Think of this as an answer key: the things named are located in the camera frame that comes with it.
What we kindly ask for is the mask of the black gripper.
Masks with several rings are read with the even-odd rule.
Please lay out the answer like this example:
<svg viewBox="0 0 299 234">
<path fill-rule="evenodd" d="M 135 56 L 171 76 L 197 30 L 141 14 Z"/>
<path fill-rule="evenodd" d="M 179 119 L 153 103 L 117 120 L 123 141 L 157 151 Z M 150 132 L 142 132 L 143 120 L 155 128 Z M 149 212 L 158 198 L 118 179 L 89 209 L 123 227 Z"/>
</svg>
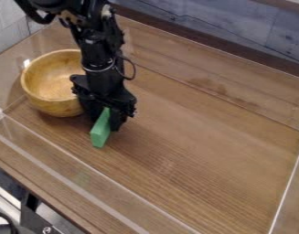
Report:
<svg viewBox="0 0 299 234">
<path fill-rule="evenodd" d="M 137 97 L 126 89 L 123 77 L 118 71 L 86 72 L 70 77 L 73 92 L 79 97 L 83 110 L 95 122 L 106 107 L 110 110 L 110 129 L 117 132 L 127 121 L 127 116 L 135 116 Z"/>
</svg>

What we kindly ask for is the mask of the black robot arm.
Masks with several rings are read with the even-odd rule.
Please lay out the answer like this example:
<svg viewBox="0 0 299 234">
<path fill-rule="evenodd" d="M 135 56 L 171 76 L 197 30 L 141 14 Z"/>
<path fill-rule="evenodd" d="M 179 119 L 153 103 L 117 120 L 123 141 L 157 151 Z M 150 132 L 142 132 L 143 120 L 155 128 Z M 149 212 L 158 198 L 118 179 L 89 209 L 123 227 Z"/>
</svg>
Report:
<svg viewBox="0 0 299 234">
<path fill-rule="evenodd" d="M 110 110 L 110 130 L 117 132 L 135 116 L 137 97 L 125 82 L 125 33 L 109 0 L 14 0 L 29 17 L 42 25 L 58 20 L 71 31 L 79 46 L 82 75 L 70 77 L 73 92 L 93 119 Z"/>
</svg>

